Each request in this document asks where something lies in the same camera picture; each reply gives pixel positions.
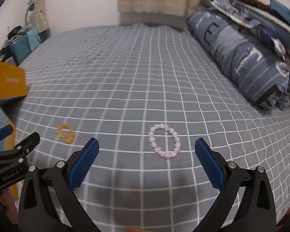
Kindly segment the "person's left hand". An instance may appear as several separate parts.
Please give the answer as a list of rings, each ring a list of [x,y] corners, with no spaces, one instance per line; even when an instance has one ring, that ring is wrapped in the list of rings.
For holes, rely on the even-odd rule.
[[[11,221],[11,223],[17,224],[18,210],[15,206],[15,201],[12,198],[12,194],[9,188],[2,190],[0,195],[0,204],[6,217]]]

